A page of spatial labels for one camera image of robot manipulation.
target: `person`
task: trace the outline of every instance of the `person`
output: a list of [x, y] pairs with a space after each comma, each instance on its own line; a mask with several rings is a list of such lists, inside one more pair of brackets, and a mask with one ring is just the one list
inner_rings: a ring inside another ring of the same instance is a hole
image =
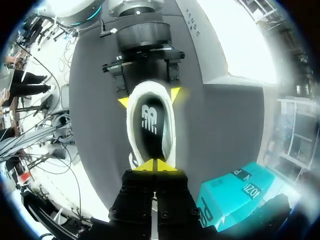
[[[14, 63], [18, 55], [6, 56], [5, 63]], [[7, 69], [5, 66], [2, 66], [0, 69], [0, 107], [9, 107], [14, 97], [37, 95], [54, 90], [54, 85], [41, 84], [42, 82], [46, 82], [51, 76], [38, 76], [27, 72], [22, 81], [24, 73], [22, 70]]]

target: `teal box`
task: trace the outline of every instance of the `teal box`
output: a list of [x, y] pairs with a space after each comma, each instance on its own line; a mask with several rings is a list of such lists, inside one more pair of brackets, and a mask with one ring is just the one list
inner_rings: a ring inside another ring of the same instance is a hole
[[274, 179], [271, 172], [252, 162], [204, 182], [196, 201], [202, 226], [214, 225], [220, 232], [241, 222], [260, 205]]

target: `gray surface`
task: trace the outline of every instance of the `gray surface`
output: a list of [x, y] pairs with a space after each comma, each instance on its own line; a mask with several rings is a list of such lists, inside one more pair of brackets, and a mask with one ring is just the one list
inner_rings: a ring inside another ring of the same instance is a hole
[[[180, 79], [188, 98], [174, 104], [177, 167], [198, 196], [201, 182], [256, 161], [264, 124], [261, 88], [203, 85], [193, 41], [184, 19], [164, 16], [173, 44], [185, 51]], [[104, 205], [112, 206], [121, 176], [130, 167], [126, 110], [102, 65], [117, 55], [115, 36], [99, 38], [99, 28], [79, 39], [70, 71], [72, 130], [84, 169]]]

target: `black pants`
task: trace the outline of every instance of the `black pants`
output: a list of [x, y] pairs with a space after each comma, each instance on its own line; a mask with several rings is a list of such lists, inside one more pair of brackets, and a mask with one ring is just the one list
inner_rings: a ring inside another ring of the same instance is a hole
[[23, 75], [24, 71], [14, 71], [10, 88], [10, 98], [4, 102], [3, 107], [9, 107], [14, 97], [37, 95], [40, 93], [45, 93], [50, 89], [50, 87], [47, 85], [32, 85], [40, 84], [43, 80], [45, 80], [45, 76], [37, 76], [27, 72], [23, 82], [21, 82]]

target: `new balance logo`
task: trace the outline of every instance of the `new balance logo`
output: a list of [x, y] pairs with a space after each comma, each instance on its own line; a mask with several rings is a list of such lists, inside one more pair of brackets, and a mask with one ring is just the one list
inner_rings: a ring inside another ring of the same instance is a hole
[[142, 106], [142, 127], [151, 131], [153, 134], [157, 134], [157, 111], [154, 107]]

